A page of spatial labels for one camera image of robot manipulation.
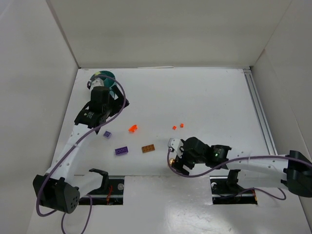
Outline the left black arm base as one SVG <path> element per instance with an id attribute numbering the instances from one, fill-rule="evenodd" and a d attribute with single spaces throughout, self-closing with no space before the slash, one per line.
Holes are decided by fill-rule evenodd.
<path id="1" fill-rule="evenodd" d="M 100 206 L 113 206 L 123 204 L 124 176 L 110 176 L 108 172 L 100 169 L 90 169 L 90 173 L 100 176 L 100 186 L 91 190 L 88 195 L 92 198 L 92 204 Z"/>

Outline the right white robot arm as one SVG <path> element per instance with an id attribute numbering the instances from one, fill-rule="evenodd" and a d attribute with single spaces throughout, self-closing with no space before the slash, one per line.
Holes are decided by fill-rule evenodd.
<path id="1" fill-rule="evenodd" d="M 176 157 L 168 162 L 179 176 L 191 178 L 190 170 L 203 164 L 208 171 L 228 170 L 226 185 L 234 194 L 256 187 L 287 189 L 290 193 L 312 196 L 312 162 L 301 152 L 291 150 L 286 155 L 253 156 L 246 151 L 236 151 L 226 145 L 205 144 L 196 137 L 186 140 L 172 138 L 168 152 Z"/>

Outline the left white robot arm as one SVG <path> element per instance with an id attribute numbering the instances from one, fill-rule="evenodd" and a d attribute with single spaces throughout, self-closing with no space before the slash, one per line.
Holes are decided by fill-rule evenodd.
<path id="1" fill-rule="evenodd" d="M 61 154 L 45 174 L 36 175 L 33 180 L 37 196 L 36 212 L 41 217 L 56 211 L 70 214 L 82 197 L 108 187 L 106 171 L 92 168 L 80 178 L 75 178 L 75 171 L 91 139 L 98 135 L 103 126 L 115 120 L 129 101 L 121 85 L 100 85 L 90 90 L 90 100 L 76 116 Z"/>

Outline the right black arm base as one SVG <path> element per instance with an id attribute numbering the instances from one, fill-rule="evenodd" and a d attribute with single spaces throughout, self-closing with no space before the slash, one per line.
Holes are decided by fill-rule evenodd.
<path id="1" fill-rule="evenodd" d="M 238 185 L 240 170 L 230 170 L 227 176 L 211 176 L 212 202 L 214 205 L 253 204 L 257 205 L 254 190 L 248 190 Z"/>

